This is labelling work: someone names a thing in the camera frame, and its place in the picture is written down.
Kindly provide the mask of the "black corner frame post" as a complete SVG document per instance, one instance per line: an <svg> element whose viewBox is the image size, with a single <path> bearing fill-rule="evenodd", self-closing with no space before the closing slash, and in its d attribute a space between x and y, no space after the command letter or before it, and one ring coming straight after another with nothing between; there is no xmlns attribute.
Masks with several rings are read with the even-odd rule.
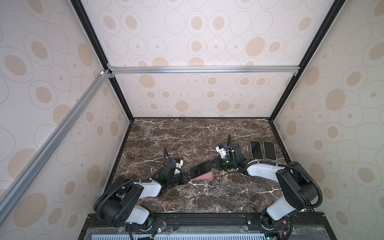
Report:
<svg viewBox="0 0 384 240"><path fill-rule="evenodd" d="M282 107L284 106L285 102L287 101L289 95L293 91L294 87L296 86L299 78L304 73L306 67L310 63L312 57L315 55L316 50L320 46L321 42L323 41L324 37L326 36L327 32L331 28L331 25L335 21L336 17L338 16L339 12L341 11L342 7L346 3L345 0L336 0L331 5L330 10L326 14L324 20L321 22L321 25L312 40L311 44L309 45L309 48L307 49L306 53L304 54L303 59L301 60L299 64L299 70L296 74L293 75L291 80L289 81L288 86L286 87L285 91L283 92L280 100L278 101L277 106L273 110L271 116L270 116L270 122L273 122L279 112L281 111Z"/></svg>
<svg viewBox="0 0 384 240"><path fill-rule="evenodd" d="M99 38L96 35L96 32L92 26L92 23L88 17L88 14L86 13L85 7L82 3L82 1L79 0L71 0L70 1L72 6L74 7L74 10L76 12L76 15L78 16L86 35L98 57L98 60L100 61L102 67L104 70L111 70L111 68L108 66L108 59L105 55L105 52L102 48L101 42L99 41ZM128 119L130 122L132 122L135 118L133 117L133 114L127 104L127 101L123 95L122 89L118 84L118 81L116 77L110 77L109 78L110 83L115 90L115 93L117 94L118 100L120 101L123 110L125 111Z"/></svg>

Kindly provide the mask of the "aluminium rail left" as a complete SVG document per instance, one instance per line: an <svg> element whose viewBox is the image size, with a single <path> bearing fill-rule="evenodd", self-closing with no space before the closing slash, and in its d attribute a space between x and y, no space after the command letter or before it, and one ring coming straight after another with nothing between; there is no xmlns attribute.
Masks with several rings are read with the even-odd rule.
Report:
<svg viewBox="0 0 384 240"><path fill-rule="evenodd" d="M89 105L97 91L109 78L110 73L111 70L105 69L103 70L103 73L93 81L87 91L82 95L74 107L70 109L63 121L53 131L46 142L33 156L31 161L23 168L18 177L10 185L9 189L1 199L1 224L5 222L16 207L17 203L36 179L85 108Z"/></svg>

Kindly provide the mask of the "black corner frame post left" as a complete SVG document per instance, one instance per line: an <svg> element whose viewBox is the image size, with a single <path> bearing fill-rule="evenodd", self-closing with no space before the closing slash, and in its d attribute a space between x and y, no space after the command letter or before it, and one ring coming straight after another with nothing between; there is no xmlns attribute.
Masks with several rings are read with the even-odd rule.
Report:
<svg viewBox="0 0 384 240"><path fill-rule="evenodd" d="M96 35L96 32L92 26L92 23L88 17L88 14L86 13L85 7L82 3L82 1L79 0L71 0L70 1L72 6L74 7L74 10L76 12L76 15L78 16L86 35L98 57L98 60L100 61L102 67L104 70L111 70L111 68L108 66L108 59L105 55L105 52L102 48L101 42L99 41L99 38ZM115 90L115 93L117 94L118 100L120 101L123 110L125 111L128 119L130 122L132 122L135 118L133 117L133 114L127 104L127 101L123 95L122 89L118 84L118 81L116 77L110 77L109 78L110 83Z"/></svg>

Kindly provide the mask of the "black phone silver edge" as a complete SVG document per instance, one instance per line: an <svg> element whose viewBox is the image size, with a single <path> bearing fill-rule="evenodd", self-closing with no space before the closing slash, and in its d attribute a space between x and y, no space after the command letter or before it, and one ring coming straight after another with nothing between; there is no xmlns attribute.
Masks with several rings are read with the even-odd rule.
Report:
<svg viewBox="0 0 384 240"><path fill-rule="evenodd" d="M250 150L252 158L255 160L263 160L263 151L262 146L259 141L250 141Z"/></svg>

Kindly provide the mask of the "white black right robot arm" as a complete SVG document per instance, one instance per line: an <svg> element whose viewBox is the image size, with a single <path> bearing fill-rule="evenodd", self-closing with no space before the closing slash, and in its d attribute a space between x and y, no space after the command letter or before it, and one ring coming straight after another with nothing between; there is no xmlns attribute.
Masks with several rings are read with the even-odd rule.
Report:
<svg viewBox="0 0 384 240"><path fill-rule="evenodd" d="M260 177L279 183L283 196L262 211L261 220L266 228L284 216L303 209L314 209L323 203L323 193L319 184L298 163L273 164L261 160L247 160L238 145L216 147L220 154L211 166L215 169L235 172L252 177Z"/></svg>

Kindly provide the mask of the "black corner frame post right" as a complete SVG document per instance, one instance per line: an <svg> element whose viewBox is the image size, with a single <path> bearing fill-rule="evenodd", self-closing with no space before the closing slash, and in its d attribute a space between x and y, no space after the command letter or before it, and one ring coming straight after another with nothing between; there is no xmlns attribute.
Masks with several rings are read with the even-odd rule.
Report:
<svg viewBox="0 0 384 240"><path fill-rule="evenodd" d="M331 28L331 25L335 21L336 17L338 16L339 12L341 11L342 7L346 3L345 0L336 0L331 5L330 10L326 14L324 20L321 22L321 25L312 40L311 44L309 45L309 48L307 49L306 53L304 54L303 59L301 60L299 64L299 70L296 74L293 75L291 80L289 81L288 86L286 87L285 91L283 92L280 100L278 101L277 106L273 110L271 116L270 116L270 122L273 122L279 112L281 111L282 107L284 106L285 102L287 101L289 95L293 91L294 87L296 86L299 78L304 73L306 67L310 63L312 57L315 55L316 50L320 46L321 42L323 41L324 37L326 36L327 32Z"/></svg>

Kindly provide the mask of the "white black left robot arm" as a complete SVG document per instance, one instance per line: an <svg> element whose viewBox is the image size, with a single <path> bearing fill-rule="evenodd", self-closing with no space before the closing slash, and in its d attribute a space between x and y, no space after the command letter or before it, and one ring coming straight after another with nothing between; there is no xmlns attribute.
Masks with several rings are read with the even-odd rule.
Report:
<svg viewBox="0 0 384 240"><path fill-rule="evenodd" d="M155 176L144 181L121 175L94 204L97 219L114 227L148 222L149 210L138 206L137 202L158 197L174 186L185 184L188 177L181 171L183 163L181 159L166 160Z"/></svg>

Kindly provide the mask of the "black phone purple edge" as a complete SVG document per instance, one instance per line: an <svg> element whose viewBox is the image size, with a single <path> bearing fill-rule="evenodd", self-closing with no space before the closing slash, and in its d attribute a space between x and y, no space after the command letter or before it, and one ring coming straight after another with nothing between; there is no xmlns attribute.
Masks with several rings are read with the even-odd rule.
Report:
<svg viewBox="0 0 384 240"><path fill-rule="evenodd" d="M193 178L201 176L201 175L208 173L210 171L212 171L212 167L211 167L210 163L204 162L204 163L201 163L201 164L199 164L193 168L190 168L188 170L188 176L192 180Z"/></svg>

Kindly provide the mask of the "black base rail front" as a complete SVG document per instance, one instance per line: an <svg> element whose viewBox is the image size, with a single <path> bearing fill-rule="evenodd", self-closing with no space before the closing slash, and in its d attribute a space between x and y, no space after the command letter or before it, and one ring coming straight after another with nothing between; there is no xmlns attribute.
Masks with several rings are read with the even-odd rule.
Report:
<svg viewBox="0 0 384 240"><path fill-rule="evenodd" d="M296 213L272 230L262 227L257 213L154 214L148 223L114 228L94 214L88 216L80 240L334 240L324 213Z"/></svg>

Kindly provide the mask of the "aluminium rail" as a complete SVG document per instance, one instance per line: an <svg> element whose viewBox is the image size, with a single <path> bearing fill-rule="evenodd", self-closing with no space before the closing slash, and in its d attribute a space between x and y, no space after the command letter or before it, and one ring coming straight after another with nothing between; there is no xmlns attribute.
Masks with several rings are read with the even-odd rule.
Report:
<svg viewBox="0 0 384 240"><path fill-rule="evenodd" d="M63 121L53 131L46 142L33 156L31 161L23 168L18 177L10 185L9 189L1 199L1 224L5 222L16 207L17 203L36 179L85 108L89 105L97 91L109 78L110 73L111 70L105 69L103 70L103 73L93 81L87 91L82 95L74 107L70 109Z"/></svg>
<svg viewBox="0 0 384 240"><path fill-rule="evenodd" d="M299 66L111 67L113 74L297 73Z"/></svg>

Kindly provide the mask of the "aluminium rail back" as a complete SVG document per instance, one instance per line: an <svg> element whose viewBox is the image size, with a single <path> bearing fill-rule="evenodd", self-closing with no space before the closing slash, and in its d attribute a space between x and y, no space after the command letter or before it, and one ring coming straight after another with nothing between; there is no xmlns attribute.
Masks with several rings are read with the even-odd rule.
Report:
<svg viewBox="0 0 384 240"><path fill-rule="evenodd" d="M111 67L113 74L297 73L299 66Z"/></svg>

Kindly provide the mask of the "black phone white edge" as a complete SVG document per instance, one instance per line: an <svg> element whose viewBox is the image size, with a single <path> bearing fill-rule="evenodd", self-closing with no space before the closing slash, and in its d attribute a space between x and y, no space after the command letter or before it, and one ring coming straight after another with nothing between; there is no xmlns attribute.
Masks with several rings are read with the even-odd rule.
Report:
<svg viewBox="0 0 384 240"><path fill-rule="evenodd" d="M265 159L276 161L277 155L276 155L275 144L273 142L264 141L263 145L264 145Z"/></svg>

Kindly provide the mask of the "pink phone case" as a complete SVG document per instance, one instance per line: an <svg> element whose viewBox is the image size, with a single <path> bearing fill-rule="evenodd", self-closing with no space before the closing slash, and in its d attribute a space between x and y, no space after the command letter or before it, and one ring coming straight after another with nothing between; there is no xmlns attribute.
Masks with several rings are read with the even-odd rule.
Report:
<svg viewBox="0 0 384 240"><path fill-rule="evenodd" d="M213 174L212 171L210 171L210 172L205 173L205 174L203 174L203 175L201 175L201 176L198 176L198 177L196 177L196 178L193 178L192 181L203 181L203 180L208 180L208 181L210 181L210 180L213 179L213 177L214 177L214 174Z"/></svg>

